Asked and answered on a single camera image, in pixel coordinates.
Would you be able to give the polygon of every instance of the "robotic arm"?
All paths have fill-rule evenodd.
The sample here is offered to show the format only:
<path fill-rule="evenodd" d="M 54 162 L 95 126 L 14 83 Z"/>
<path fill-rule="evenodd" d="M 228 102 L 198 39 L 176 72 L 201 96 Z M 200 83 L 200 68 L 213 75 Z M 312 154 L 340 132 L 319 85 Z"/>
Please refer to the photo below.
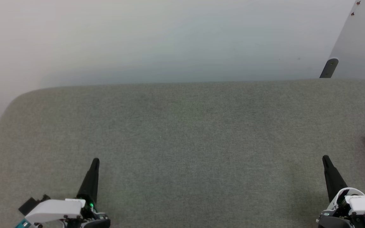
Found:
<path fill-rule="evenodd" d="M 96 208 L 99 159 L 95 158 L 74 199 L 57 200 L 44 195 L 28 199 L 19 211 L 25 216 L 16 228 L 43 228 L 46 222 L 59 221 L 63 228 L 109 228 L 111 221 Z"/>
<path fill-rule="evenodd" d="M 323 156 L 330 204 L 316 220 L 319 228 L 365 228 L 365 195 L 348 187 L 329 156 Z"/>

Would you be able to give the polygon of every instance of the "gray fabric surface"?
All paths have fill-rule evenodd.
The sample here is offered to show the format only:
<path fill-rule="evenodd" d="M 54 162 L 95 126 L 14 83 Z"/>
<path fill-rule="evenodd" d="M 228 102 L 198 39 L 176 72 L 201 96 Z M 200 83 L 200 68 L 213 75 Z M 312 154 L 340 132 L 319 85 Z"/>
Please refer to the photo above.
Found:
<path fill-rule="evenodd" d="M 365 192 L 365 81 L 34 91 L 0 120 L 0 227 L 74 197 L 94 157 L 112 227 L 316 227 L 324 154 Z"/>

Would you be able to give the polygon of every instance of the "white wall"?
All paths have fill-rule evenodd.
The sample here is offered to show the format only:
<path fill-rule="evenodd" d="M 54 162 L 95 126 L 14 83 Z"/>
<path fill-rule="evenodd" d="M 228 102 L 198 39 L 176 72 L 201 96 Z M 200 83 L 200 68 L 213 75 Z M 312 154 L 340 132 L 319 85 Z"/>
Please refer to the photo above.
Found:
<path fill-rule="evenodd" d="M 0 0 L 0 115 L 38 88 L 318 78 L 354 0 Z"/>
<path fill-rule="evenodd" d="M 365 0 L 352 11 L 331 54 L 339 58 L 332 78 L 365 79 Z"/>

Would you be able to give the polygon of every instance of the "white backdrop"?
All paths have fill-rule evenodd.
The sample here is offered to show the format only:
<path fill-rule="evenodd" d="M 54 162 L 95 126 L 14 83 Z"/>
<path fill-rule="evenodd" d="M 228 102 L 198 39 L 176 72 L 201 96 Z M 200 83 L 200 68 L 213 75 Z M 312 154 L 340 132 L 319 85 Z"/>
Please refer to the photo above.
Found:
<path fill-rule="evenodd" d="M 354 0 L 0 0 L 0 115 L 51 86 L 318 78 Z"/>

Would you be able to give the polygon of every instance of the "gray tablecloth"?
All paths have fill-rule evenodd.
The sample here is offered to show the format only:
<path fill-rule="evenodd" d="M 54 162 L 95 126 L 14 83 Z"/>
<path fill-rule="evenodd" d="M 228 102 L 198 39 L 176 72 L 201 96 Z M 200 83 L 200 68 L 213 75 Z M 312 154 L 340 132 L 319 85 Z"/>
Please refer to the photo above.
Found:
<path fill-rule="evenodd" d="M 34 91 L 0 120 L 0 228 L 75 197 L 94 157 L 111 227 L 316 227 L 325 154 L 365 192 L 365 81 Z"/>

